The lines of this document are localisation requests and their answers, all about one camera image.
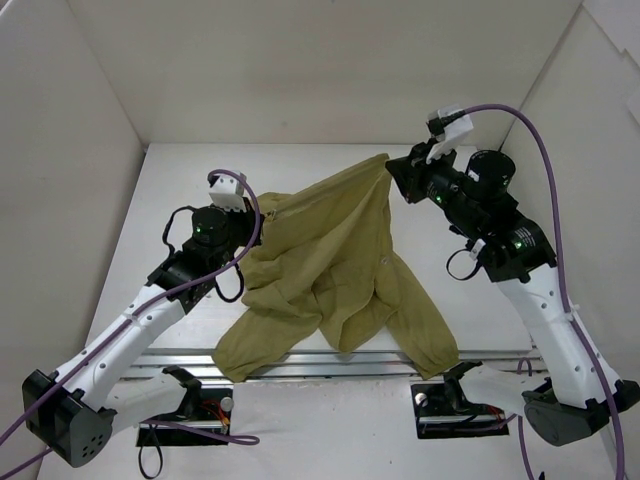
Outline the olive green hooded jacket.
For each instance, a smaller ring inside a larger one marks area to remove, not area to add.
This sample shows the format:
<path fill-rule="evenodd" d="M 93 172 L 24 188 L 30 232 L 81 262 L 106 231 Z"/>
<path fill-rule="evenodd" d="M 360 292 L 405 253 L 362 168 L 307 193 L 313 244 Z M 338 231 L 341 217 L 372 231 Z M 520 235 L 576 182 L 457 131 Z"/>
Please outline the olive green hooded jacket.
<path fill-rule="evenodd" d="M 261 242 L 240 262 L 247 309 L 213 354 L 231 381 L 314 332 L 347 354 L 387 329 L 425 379 L 458 363 L 454 335 L 394 250 L 388 159 L 376 155 L 295 194 L 258 197 Z"/>

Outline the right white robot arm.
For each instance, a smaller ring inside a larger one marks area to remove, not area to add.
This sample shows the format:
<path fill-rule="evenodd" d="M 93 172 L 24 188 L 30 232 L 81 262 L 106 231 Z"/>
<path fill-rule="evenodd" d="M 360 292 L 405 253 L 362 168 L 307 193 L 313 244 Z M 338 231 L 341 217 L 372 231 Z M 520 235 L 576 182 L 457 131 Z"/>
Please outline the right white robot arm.
<path fill-rule="evenodd" d="M 451 231 L 465 238 L 465 251 L 511 302 L 547 368 L 545 375 L 526 378 L 466 362 L 447 377 L 445 405 L 464 412 L 487 404 L 519 414 L 542 439 L 559 447 L 608 424 L 604 384 L 619 411 L 638 404 L 638 383 L 621 379 L 605 361 L 595 366 L 587 352 L 592 340 L 576 333 L 578 316 L 564 311 L 556 254 L 540 226 L 519 211 L 507 191 L 516 173 L 513 160 L 481 150 L 458 171 L 454 152 L 429 160 L 428 148 L 417 144 L 385 167 L 408 203 L 433 201 Z"/>

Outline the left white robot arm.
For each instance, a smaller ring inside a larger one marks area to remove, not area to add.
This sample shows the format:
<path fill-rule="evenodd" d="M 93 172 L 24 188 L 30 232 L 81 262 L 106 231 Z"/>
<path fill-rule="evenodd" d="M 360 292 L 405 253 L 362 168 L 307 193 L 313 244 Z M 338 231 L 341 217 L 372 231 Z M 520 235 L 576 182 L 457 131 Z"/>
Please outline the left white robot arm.
<path fill-rule="evenodd" d="M 24 380 L 27 428 L 69 466 L 86 465 L 114 434 L 133 425 L 165 414 L 185 420 L 198 411 L 201 383 L 178 366 L 122 390 L 116 385 L 254 246 L 263 217 L 256 203 L 246 197 L 240 202 L 236 208 L 194 209 L 191 237 L 148 276 L 125 311 L 72 360 Z"/>

